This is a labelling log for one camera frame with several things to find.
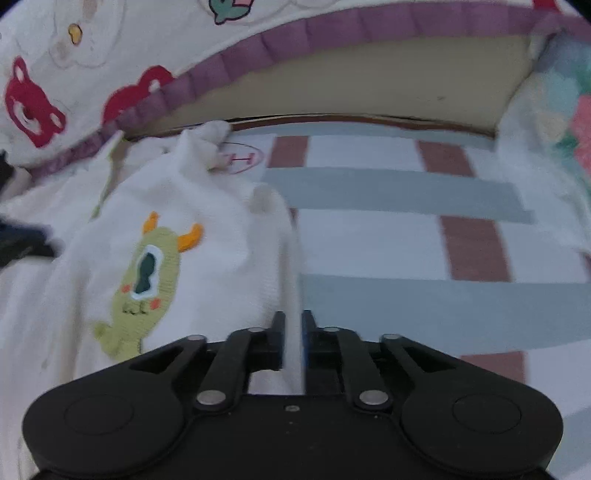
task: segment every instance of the green monster embroidery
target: green monster embroidery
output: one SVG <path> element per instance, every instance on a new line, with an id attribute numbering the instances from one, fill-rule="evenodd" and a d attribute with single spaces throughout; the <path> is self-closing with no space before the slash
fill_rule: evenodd
<path id="1" fill-rule="evenodd" d="M 111 305 L 112 325 L 94 324 L 95 338 L 113 360 L 129 360 L 142 351 L 146 337 L 167 312 L 177 288 L 180 254 L 195 247 L 203 227 L 195 223 L 189 233 L 177 236 L 158 227 L 158 214 L 152 212 L 144 223 L 144 236 L 138 244 L 119 290 Z"/>

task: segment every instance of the screw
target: screw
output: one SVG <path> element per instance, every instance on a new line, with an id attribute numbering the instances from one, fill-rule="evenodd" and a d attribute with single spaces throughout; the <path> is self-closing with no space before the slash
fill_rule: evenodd
<path id="1" fill-rule="evenodd" d="M 219 405 L 226 400 L 226 394 L 219 390 L 204 390 L 197 395 L 197 401 L 201 405 Z"/>
<path id="2" fill-rule="evenodd" d="M 388 394 L 381 390 L 366 390 L 359 395 L 359 399 L 366 405 L 381 405 L 386 403 L 388 398 Z"/>

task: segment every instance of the purple trim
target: purple trim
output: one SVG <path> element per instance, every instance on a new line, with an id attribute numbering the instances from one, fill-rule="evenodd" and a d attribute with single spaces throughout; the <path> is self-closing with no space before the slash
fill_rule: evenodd
<path id="1" fill-rule="evenodd" d="M 209 57 L 99 132 L 30 172 L 35 179 L 55 173 L 72 161 L 94 155 L 118 128 L 140 128 L 245 73 L 315 51 L 412 37 L 549 35 L 561 29 L 591 42 L 591 26 L 583 18 L 486 1 L 405 2 L 297 20 L 253 35 Z"/>

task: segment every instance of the red bear print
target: red bear print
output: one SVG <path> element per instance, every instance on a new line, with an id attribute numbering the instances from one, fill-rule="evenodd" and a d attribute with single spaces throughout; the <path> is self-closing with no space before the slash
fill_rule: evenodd
<path id="1" fill-rule="evenodd" d="M 155 65 L 146 70 L 135 85 L 121 87 L 114 91 L 103 110 L 103 125 L 117 118 L 128 108 L 136 105 L 150 93 L 174 80 L 173 75 L 163 66 Z"/>
<path id="2" fill-rule="evenodd" d="M 6 85 L 4 102 L 8 116 L 37 148 L 47 145 L 53 135 L 61 134 L 66 128 L 66 116 L 29 78 L 27 65 L 21 57 L 15 58 L 12 64 L 12 77 Z"/>

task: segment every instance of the white fabric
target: white fabric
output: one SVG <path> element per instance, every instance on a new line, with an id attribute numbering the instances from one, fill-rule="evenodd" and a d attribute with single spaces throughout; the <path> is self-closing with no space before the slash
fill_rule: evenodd
<path id="1" fill-rule="evenodd" d="M 295 268 L 288 258 L 296 247 L 282 198 L 240 176 L 207 172 L 223 158 L 218 145 L 228 131 L 225 122 L 211 122 L 178 139 L 152 139 L 130 148 L 129 164 L 123 163 L 114 183 L 122 181 L 98 218 L 70 225 L 70 230 L 59 222 L 52 225 L 65 237 L 75 230 L 59 259 L 52 264 L 21 261 L 0 275 L 2 286 L 5 278 L 18 284 L 9 294 L 0 288 L 6 305 L 0 313 L 0 479 L 26 478 L 34 471 L 20 438 L 27 406 L 58 384 L 113 365 L 93 337 L 93 322 L 111 322 L 113 294 L 152 211 L 160 216 L 158 226 L 180 235 L 201 223 L 204 236 L 180 254 L 174 300 L 143 339 L 144 351 L 192 333 L 219 341 L 236 329 L 268 326 L 273 313 L 297 297 Z M 141 153 L 150 157 L 158 148 L 172 150 L 142 160 Z M 98 168 L 91 164 L 89 172 L 60 180 L 61 188 L 54 183 L 40 190 L 59 198 L 68 182 L 79 183 Z M 107 177 L 102 177 L 103 186 Z M 101 194 L 95 188 L 95 200 Z M 52 214 L 60 216 L 56 210 Z M 261 393 L 301 391 L 297 309 L 296 301 L 287 306 L 288 331 L 295 333 L 286 352 L 289 372 L 257 376 L 254 389 Z"/>
<path id="2" fill-rule="evenodd" d="M 544 152 L 527 95 L 515 95 L 498 129 L 497 153 L 536 226 L 562 245 L 591 252 L 586 193 Z"/>

